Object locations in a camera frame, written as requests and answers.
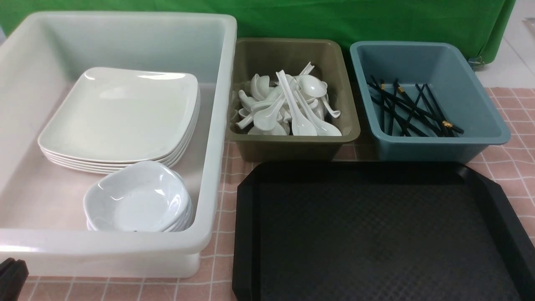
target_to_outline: bowl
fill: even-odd
[[[83,198],[97,231],[163,232],[187,214],[191,200],[168,167],[143,161],[104,177]]]

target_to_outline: grid pattern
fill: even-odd
[[[503,146],[491,146],[468,164],[499,183],[532,242],[535,243],[535,89],[488,88],[511,129]],[[373,140],[362,106],[362,133],[344,145],[338,161],[375,159]],[[212,240],[201,252],[201,267],[188,279],[36,277],[30,276],[20,301],[232,301],[232,262],[236,188],[257,163],[243,162],[233,142],[225,142],[221,184]]]

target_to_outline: green backdrop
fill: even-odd
[[[466,58],[494,60],[515,0],[0,0],[11,33],[43,10],[185,11],[231,14],[238,37],[447,42]]]

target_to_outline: square plate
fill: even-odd
[[[39,136],[47,152],[84,161],[154,160],[184,138],[198,82],[187,73],[86,71]]]

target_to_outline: brown plastic bin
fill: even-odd
[[[269,75],[276,81],[275,72],[284,70],[298,75],[312,62],[311,75],[328,85],[327,93],[334,110],[342,112],[331,122],[342,132],[341,137],[258,136],[247,135],[235,126],[242,107],[237,91],[249,94],[255,73]],[[242,158],[248,162],[281,160],[332,160],[343,144],[354,141],[361,132],[355,102],[347,76],[340,46],[329,40],[244,38],[236,42],[234,55],[233,95],[228,110],[227,137],[235,141]]]

